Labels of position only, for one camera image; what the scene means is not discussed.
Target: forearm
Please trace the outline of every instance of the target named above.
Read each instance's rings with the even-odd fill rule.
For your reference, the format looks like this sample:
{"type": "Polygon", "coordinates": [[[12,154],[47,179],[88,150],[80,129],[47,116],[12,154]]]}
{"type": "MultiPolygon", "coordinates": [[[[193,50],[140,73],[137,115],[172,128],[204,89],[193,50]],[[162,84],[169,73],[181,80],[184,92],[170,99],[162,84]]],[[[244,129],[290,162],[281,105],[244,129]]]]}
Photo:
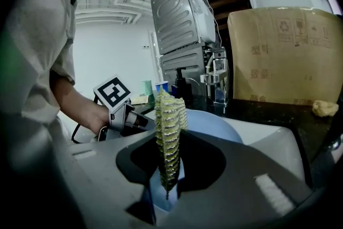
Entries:
{"type": "Polygon", "coordinates": [[[106,122],[108,118],[106,107],[97,105],[82,96],[66,78],[54,72],[50,73],[50,88],[64,114],[97,134],[98,127],[93,126],[98,122],[97,120],[106,122]]]}

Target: hand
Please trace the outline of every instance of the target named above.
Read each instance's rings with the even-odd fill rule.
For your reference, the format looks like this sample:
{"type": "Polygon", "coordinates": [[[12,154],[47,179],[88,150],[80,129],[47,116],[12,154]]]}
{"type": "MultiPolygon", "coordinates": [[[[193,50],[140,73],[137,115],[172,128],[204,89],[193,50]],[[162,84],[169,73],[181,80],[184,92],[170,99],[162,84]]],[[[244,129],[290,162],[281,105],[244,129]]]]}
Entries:
{"type": "Polygon", "coordinates": [[[98,135],[101,128],[109,124],[108,109],[105,106],[93,103],[88,111],[87,120],[88,128],[98,135]]]}

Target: soap dispenser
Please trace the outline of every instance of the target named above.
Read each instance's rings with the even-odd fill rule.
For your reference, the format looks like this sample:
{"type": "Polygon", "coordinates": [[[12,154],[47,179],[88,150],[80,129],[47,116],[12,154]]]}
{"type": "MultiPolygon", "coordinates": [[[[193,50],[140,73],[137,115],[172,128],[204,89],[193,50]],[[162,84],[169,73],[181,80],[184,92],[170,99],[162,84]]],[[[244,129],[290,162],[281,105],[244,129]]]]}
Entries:
{"type": "Polygon", "coordinates": [[[192,85],[182,77],[182,70],[186,68],[176,68],[175,85],[171,86],[171,93],[175,98],[183,98],[184,101],[192,100],[192,85]]]}

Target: gray plastic surface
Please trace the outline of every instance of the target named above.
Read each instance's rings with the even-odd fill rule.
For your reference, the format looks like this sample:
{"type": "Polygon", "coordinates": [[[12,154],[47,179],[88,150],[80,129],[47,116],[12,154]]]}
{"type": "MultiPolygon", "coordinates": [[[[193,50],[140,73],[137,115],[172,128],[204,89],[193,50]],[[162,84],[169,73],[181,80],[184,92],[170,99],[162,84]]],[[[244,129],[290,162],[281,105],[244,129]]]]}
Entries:
{"type": "Polygon", "coordinates": [[[151,0],[151,5],[161,55],[199,40],[189,0],[151,0]]]}
{"type": "Polygon", "coordinates": [[[205,63],[203,48],[197,47],[194,49],[170,53],[161,57],[161,67],[163,79],[169,81],[170,85],[175,84],[176,71],[175,68],[185,67],[182,71],[182,76],[192,85],[193,95],[206,95],[205,84],[200,82],[200,75],[205,73],[205,63]]]}

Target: blue cup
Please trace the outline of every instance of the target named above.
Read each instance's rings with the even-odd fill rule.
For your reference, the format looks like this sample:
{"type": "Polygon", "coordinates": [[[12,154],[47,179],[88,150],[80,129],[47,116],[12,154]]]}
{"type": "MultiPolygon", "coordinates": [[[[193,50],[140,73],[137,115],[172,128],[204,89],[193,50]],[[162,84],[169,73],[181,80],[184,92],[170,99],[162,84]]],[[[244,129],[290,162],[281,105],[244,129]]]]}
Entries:
{"type": "Polygon", "coordinates": [[[158,92],[160,92],[161,86],[162,86],[163,90],[168,92],[168,82],[167,81],[162,81],[162,82],[155,83],[155,86],[156,86],[156,90],[158,92]]]}

